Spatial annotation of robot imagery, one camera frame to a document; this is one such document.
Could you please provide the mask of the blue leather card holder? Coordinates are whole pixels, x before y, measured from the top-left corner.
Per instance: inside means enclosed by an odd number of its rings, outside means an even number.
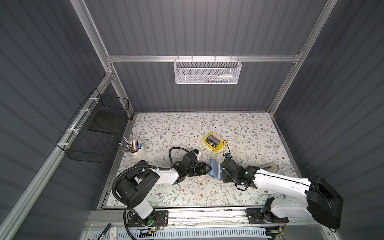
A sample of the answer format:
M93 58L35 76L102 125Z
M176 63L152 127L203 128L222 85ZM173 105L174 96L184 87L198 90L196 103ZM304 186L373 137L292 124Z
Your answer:
M209 165L212 168L209 172L209 176L211 176L214 180L223 180L223 169L220 166L220 163L214 159L210 159Z

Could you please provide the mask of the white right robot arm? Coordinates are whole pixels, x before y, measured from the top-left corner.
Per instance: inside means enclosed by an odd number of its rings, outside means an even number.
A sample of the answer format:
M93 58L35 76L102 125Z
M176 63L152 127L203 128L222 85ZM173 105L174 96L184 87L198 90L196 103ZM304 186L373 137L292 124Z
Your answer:
M225 183L234 183L240 191L249 188L271 190L290 196L269 197L264 206L247 214L256 221L287 223L290 218L312 218L333 230L341 226L343 197L322 177L293 178L254 166L242 167L230 154L220 164Z

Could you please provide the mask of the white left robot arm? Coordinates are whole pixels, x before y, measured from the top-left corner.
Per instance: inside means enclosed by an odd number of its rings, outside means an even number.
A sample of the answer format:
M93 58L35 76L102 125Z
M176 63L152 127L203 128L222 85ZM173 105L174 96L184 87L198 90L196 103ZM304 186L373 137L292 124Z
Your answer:
M212 167L200 162L200 156L198 150L173 147L169 150L171 165L167 168L156 167L141 160L115 178L113 196L131 213L138 215L145 225L149 225L155 217L155 210L147 200L150 191L156 185L177 185L187 177L207 175Z

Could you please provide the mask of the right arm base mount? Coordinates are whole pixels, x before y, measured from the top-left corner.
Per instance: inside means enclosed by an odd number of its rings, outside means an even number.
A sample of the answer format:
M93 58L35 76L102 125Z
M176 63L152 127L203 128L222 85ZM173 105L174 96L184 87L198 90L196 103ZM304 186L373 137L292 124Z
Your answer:
M246 215L250 224L287 224L289 219L278 218L270 210L263 208L247 208Z

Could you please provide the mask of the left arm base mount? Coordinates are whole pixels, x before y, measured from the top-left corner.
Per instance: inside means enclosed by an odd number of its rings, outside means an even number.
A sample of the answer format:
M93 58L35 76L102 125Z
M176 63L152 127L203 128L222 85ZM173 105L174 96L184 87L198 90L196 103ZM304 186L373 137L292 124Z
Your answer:
M154 210L148 217L142 219L137 213L127 213L127 224L131 228L166 227L168 225L169 211Z

